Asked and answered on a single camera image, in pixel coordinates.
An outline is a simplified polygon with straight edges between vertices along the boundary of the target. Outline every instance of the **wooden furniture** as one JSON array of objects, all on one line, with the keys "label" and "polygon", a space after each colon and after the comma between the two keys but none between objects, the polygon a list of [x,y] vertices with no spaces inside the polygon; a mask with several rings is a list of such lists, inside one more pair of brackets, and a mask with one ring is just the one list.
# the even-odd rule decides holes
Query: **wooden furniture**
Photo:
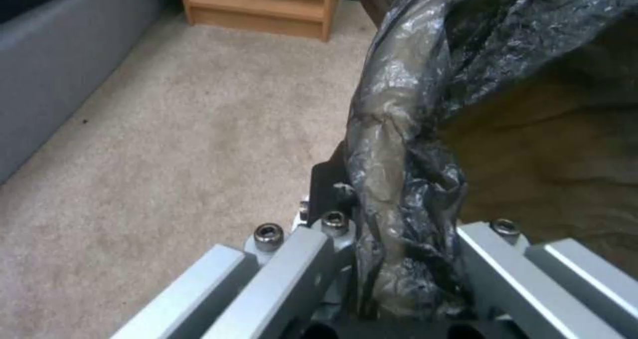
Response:
[{"label": "wooden furniture", "polygon": [[328,41],[337,0],[182,0],[191,25],[203,23]]}]

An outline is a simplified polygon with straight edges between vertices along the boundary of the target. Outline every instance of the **metal frame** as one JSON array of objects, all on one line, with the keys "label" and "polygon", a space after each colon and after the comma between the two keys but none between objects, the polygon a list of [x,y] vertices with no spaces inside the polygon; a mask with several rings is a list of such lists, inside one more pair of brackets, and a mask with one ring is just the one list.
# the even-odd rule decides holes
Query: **metal frame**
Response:
[{"label": "metal frame", "polygon": [[217,244],[113,338],[199,338],[258,268],[254,255]]},{"label": "metal frame", "polygon": [[464,225],[458,234],[477,308],[485,316],[501,309],[533,338],[621,338],[487,223]]},{"label": "metal frame", "polygon": [[638,338],[638,283],[574,239],[525,252],[542,271],[618,332]]}]

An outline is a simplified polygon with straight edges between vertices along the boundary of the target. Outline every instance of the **floor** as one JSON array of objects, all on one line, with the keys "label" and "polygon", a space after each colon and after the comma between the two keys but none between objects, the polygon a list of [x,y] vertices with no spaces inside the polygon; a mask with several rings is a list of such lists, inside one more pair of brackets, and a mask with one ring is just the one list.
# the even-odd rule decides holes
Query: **floor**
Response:
[{"label": "floor", "polygon": [[169,12],[0,187],[0,337],[107,337],[215,243],[289,225],[375,28],[328,44]]}]

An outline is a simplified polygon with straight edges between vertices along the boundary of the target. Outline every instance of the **bolt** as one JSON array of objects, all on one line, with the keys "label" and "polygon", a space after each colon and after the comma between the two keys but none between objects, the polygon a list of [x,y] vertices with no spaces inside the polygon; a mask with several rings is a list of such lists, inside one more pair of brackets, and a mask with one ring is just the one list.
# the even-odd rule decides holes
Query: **bolt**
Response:
[{"label": "bolt", "polygon": [[490,228],[494,230],[498,235],[503,237],[504,240],[510,244],[516,244],[516,241],[520,235],[520,228],[516,223],[509,219],[499,218],[494,219],[489,223]]},{"label": "bolt", "polygon": [[309,203],[307,200],[299,202],[299,218],[303,223],[308,222],[308,205]]},{"label": "bolt", "polygon": [[348,218],[337,210],[328,212],[321,217],[321,230],[331,237],[340,237],[348,233]]},{"label": "bolt", "polygon": [[264,223],[253,233],[255,246],[261,251],[276,251],[283,243],[283,230],[275,223]]}]

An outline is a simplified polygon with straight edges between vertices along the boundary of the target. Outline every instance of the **gray sofa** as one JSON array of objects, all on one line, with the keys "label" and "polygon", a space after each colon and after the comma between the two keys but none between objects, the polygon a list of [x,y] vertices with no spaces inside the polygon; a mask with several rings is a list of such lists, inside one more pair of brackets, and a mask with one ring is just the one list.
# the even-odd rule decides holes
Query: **gray sofa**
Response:
[{"label": "gray sofa", "polygon": [[51,0],[0,25],[0,184],[82,105],[169,0]]}]

